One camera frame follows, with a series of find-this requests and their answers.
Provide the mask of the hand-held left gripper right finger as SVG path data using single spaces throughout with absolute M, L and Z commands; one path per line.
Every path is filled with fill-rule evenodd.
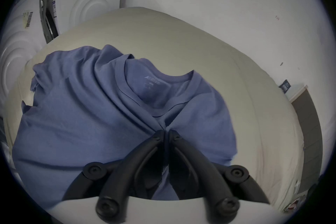
M 168 135 L 170 184 L 180 200 L 204 198 L 209 221 L 233 221 L 240 200 L 270 205 L 245 167 L 210 162 L 177 131 Z

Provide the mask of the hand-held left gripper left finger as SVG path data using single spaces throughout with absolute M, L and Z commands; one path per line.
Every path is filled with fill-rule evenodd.
M 137 180 L 143 167 L 159 152 L 154 168 L 162 168 L 165 131 L 160 130 L 135 147 L 123 159 L 108 162 L 91 162 L 86 164 L 80 174 L 67 188 L 62 200 L 81 200 L 86 198 L 89 190 L 102 182 L 98 201 L 95 205 L 97 216 L 103 221 L 125 221 L 125 210 L 130 190 L 147 198 L 146 187 L 137 190 Z

